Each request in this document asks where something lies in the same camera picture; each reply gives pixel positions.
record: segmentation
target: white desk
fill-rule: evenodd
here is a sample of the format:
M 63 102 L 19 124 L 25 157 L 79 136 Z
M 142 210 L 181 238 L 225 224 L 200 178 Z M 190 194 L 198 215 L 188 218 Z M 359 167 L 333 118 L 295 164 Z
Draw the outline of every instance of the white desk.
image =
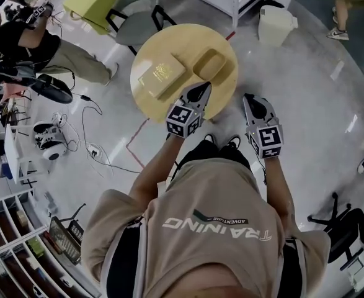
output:
M 12 130 L 31 130 L 33 126 L 10 126 L 7 125 L 6 128 L 6 138 L 4 142 L 4 149 L 6 152 L 8 165 L 12 173 L 12 177 L 14 178 L 15 183 L 18 183 L 19 181 L 23 181 L 26 179 L 29 179 L 34 176 L 38 176 L 41 174 L 47 174 L 47 171 L 41 171 L 41 172 L 34 172 L 31 174 L 24 174 L 22 173 L 22 176 L 20 176 L 20 166 L 23 163 L 38 161 L 42 159 L 42 154 L 37 153 L 35 151 L 32 151 L 28 155 L 25 155 L 22 151 L 22 147 L 20 146 L 20 143 L 18 142 L 20 134 L 18 132 L 12 133 Z

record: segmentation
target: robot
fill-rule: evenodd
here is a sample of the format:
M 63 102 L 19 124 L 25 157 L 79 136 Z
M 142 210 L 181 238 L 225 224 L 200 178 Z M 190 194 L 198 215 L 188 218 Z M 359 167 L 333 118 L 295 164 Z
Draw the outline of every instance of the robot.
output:
M 273 106 L 252 94 L 245 94 L 242 102 L 247 121 L 246 136 L 256 155 L 263 159 L 280 155 L 283 132 Z
M 34 125 L 33 131 L 36 133 L 35 143 L 40 150 L 43 150 L 45 159 L 56 160 L 66 153 L 67 141 L 57 125 L 42 120 Z
M 211 91 L 210 82 L 196 83 L 186 87 L 167 113 L 168 132 L 187 138 L 201 127 Z

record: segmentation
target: wooden tabletop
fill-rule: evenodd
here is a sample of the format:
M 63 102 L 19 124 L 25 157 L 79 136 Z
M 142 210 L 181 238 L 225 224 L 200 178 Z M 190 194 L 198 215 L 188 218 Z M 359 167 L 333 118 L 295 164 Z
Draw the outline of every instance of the wooden tabletop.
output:
M 72 19 L 83 18 L 99 34 L 108 34 L 106 16 L 116 0 L 64 0 L 63 7 Z
M 229 102 L 237 85 L 237 57 L 229 42 L 218 32 L 198 24 L 179 24 L 153 35 L 139 50 L 131 69 L 131 90 L 142 112 L 156 122 L 163 122 L 171 104 L 183 88 L 202 81 L 192 66 L 207 48 L 214 48 L 226 58 L 221 71 L 211 80 L 212 92 L 205 108 L 205 119 L 219 113 Z M 186 72 L 156 99 L 139 83 L 138 78 L 164 53 L 171 53 Z

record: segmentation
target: sneaker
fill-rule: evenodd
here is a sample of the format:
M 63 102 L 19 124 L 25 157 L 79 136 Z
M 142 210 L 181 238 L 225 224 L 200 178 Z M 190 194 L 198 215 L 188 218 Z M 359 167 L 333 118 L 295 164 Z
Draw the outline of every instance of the sneaker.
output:
M 359 174 L 364 173 L 364 159 L 362 159 L 362 161 L 361 161 L 361 162 L 360 162 L 360 164 L 358 165 L 357 172 L 358 172 Z
M 214 135 L 212 135 L 211 133 L 209 133 L 208 135 L 206 135 L 206 136 L 204 137 L 204 140 L 207 140 L 207 141 L 209 141 L 209 142 L 211 142 L 211 143 L 214 143 L 216 146 L 218 146 L 218 144 L 216 143 L 216 138 L 215 138 L 215 136 L 214 136 Z
M 238 149 L 240 144 L 241 144 L 241 138 L 239 137 L 239 135 L 235 135 L 231 137 L 226 146 L 231 146 L 235 149 Z
M 334 40 L 349 40 L 347 31 L 340 31 L 337 27 L 330 30 L 326 37 L 333 38 Z
M 118 63 L 115 64 L 115 68 L 113 70 L 111 70 L 110 68 L 107 68 L 107 71 L 109 72 L 109 74 L 110 74 L 111 77 L 110 77 L 109 81 L 106 83 L 105 87 L 110 84 L 110 82 L 113 80 L 113 77 L 117 73 L 117 71 L 118 71 Z

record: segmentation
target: white robot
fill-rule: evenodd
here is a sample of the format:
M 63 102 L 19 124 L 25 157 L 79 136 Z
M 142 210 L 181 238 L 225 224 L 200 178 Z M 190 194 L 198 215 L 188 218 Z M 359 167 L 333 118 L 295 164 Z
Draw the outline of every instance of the white robot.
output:
M 56 160 L 66 153 L 67 141 L 57 125 L 42 120 L 34 125 L 33 130 L 36 133 L 35 143 L 40 150 L 43 150 L 45 159 Z

